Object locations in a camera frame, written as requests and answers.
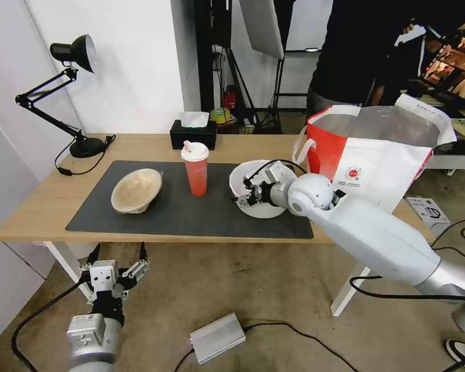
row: table surface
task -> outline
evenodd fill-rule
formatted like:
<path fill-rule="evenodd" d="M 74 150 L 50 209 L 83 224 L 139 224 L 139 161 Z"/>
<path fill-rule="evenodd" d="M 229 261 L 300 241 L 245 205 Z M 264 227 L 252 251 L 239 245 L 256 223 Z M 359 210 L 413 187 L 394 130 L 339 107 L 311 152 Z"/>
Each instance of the table surface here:
<path fill-rule="evenodd" d="M 94 135 L 104 138 L 105 135 Z M 242 163 L 254 159 L 290 159 L 296 135 L 218 135 L 209 162 Z M 118 134 L 100 164 L 81 176 L 67 177 L 56 170 L 0 226 L 0 240 L 66 242 L 203 242 L 203 243 L 321 243 L 332 241 L 312 223 L 313 239 L 266 239 L 241 237 L 173 236 L 66 231 L 93 187 L 114 160 L 180 162 L 180 150 L 172 150 L 167 134 Z M 68 155 L 61 166 L 73 172 L 89 169 L 95 158 L 74 159 Z M 394 213 L 417 228 L 428 241 L 433 236 L 404 200 Z"/>

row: plastic cup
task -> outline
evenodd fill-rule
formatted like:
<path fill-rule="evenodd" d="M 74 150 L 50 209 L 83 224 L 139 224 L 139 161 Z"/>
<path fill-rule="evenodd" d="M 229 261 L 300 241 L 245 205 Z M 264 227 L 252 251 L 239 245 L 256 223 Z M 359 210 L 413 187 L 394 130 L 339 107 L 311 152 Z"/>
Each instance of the plastic cup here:
<path fill-rule="evenodd" d="M 191 193 L 194 196 L 203 196 L 207 192 L 207 159 L 208 148 L 200 142 L 188 143 L 189 152 L 184 147 L 181 157 L 186 166 Z"/>

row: black shirt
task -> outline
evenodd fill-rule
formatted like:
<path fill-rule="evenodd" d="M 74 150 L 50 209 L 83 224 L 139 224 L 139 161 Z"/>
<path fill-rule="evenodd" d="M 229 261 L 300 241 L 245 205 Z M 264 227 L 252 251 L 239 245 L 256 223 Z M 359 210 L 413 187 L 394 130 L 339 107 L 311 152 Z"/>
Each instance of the black shirt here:
<path fill-rule="evenodd" d="M 327 99 L 365 103 L 403 28 L 412 19 L 441 31 L 465 22 L 465 0 L 334 0 L 327 34 L 310 83 Z"/>

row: lamp shade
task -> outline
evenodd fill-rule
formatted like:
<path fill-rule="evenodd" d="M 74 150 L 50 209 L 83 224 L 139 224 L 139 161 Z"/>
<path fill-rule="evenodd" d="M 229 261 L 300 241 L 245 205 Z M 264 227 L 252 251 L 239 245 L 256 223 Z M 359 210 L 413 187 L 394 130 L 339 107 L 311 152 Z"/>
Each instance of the lamp shade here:
<path fill-rule="evenodd" d="M 50 54 L 61 62 L 76 62 L 86 71 L 96 71 L 97 52 L 90 35 L 79 36 L 72 44 L 53 43 Z"/>

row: concrete floor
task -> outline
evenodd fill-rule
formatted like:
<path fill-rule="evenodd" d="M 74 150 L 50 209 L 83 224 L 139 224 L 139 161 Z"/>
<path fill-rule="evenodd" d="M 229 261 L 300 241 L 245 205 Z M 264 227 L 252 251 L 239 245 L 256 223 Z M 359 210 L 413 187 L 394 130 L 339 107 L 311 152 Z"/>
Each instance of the concrete floor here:
<path fill-rule="evenodd" d="M 465 218 L 465 171 L 448 177 L 428 170 L 410 193 L 433 197 L 451 220 Z M 459 229 L 438 246 L 465 252 Z M 152 269 L 130 292 L 119 370 L 173 371 L 190 349 L 188 334 L 229 313 L 242 324 L 286 320 L 315 335 L 361 372 L 440 371 L 452 362 L 446 338 L 465 339 L 450 318 L 453 306 L 436 301 L 380 300 L 356 295 L 339 318 L 329 309 L 354 261 L 333 246 L 260 244 L 149 244 Z M 137 244 L 106 244 L 103 258 L 127 266 Z M 465 260 L 454 252 L 441 255 Z M 26 370 L 10 350 L 14 328 L 71 282 L 55 265 L 43 286 L 0 337 L 0 371 Z M 414 293 L 387 281 L 367 282 L 379 292 Z M 41 371 L 69 369 L 65 330 L 73 315 L 89 312 L 80 292 L 72 293 L 32 321 L 19 347 Z M 349 371 L 316 342 L 285 327 L 251 331 L 246 342 L 198 366 L 188 357 L 180 372 Z"/>

